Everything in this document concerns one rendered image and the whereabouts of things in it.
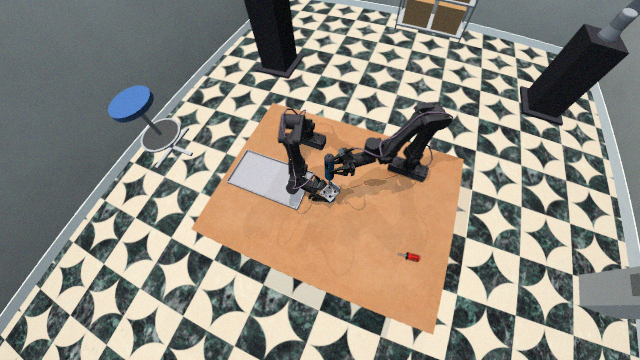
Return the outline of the blue electric screwdriver barrel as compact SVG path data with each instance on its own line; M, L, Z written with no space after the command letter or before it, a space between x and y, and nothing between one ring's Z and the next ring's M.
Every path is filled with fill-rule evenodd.
M330 182L334 178L334 174L329 174L334 170L334 156L332 154L326 154L324 157L325 178Z

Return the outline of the red screwdriver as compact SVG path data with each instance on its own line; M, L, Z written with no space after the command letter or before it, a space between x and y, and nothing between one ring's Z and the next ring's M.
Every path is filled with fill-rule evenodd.
M406 260L409 259L409 260L416 261L416 262L419 262L419 260L420 260L420 256L419 255L410 254L410 253L406 253L405 254L405 258L406 258Z

